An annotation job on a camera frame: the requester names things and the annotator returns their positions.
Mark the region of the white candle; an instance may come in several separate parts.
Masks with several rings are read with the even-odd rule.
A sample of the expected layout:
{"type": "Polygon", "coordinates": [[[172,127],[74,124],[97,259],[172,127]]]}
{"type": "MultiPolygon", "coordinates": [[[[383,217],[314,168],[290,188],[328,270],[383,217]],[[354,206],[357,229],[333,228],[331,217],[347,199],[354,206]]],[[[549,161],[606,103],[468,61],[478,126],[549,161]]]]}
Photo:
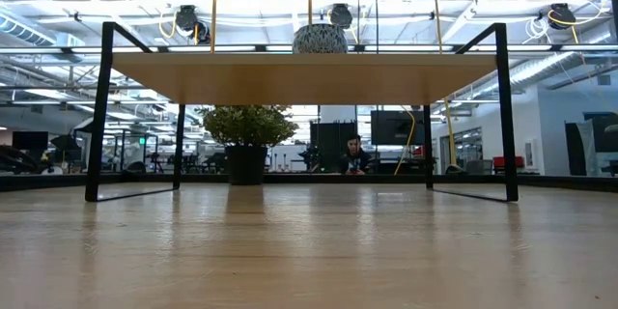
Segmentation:
{"type": "Polygon", "coordinates": [[[348,43],[342,28],[325,23],[308,24],[295,32],[294,54],[347,53],[348,43]]]}

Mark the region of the person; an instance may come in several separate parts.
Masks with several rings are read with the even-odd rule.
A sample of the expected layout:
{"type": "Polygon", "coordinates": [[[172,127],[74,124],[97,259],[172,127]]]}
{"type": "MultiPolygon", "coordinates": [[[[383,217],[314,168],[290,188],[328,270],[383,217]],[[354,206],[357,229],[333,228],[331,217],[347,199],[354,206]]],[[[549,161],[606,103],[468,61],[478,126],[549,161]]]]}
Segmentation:
{"type": "Polygon", "coordinates": [[[361,146],[361,137],[354,135],[347,141],[347,150],[339,159],[342,175],[362,176],[366,174],[371,156],[361,146]]]}

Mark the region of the artificial plant in black pot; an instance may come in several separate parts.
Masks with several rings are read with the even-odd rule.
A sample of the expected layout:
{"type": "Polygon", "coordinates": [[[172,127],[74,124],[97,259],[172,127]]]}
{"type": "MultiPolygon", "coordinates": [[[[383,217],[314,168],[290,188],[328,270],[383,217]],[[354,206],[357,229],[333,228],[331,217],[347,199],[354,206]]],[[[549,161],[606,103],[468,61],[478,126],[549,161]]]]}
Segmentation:
{"type": "Polygon", "coordinates": [[[212,105],[195,110],[204,129],[224,146],[230,185],[261,185],[267,151],[293,137],[290,105],[212,105]]]}

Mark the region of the wooden shelf black metal frame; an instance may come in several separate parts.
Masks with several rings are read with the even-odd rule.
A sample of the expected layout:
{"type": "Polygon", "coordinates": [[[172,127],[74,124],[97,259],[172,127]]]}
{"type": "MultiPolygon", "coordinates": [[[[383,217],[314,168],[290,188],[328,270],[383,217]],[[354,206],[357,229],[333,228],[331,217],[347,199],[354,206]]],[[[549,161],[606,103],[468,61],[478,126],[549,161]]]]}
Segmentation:
{"type": "Polygon", "coordinates": [[[85,198],[99,201],[110,75],[126,74],[179,106],[188,104],[396,104],[428,107],[484,74],[498,73],[506,201],[519,198],[507,29],[494,23],[451,54],[240,54],[153,52],[115,22],[102,25],[85,198]]]}

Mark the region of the black wall screen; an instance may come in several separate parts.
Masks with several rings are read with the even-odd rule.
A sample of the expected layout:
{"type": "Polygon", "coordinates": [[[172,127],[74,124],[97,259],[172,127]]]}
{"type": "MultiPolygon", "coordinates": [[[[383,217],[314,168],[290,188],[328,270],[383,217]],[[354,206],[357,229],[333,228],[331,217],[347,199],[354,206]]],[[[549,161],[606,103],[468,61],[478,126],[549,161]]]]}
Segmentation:
{"type": "Polygon", "coordinates": [[[425,143],[423,112],[372,111],[371,143],[380,146],[423,145],[425,143]]]}

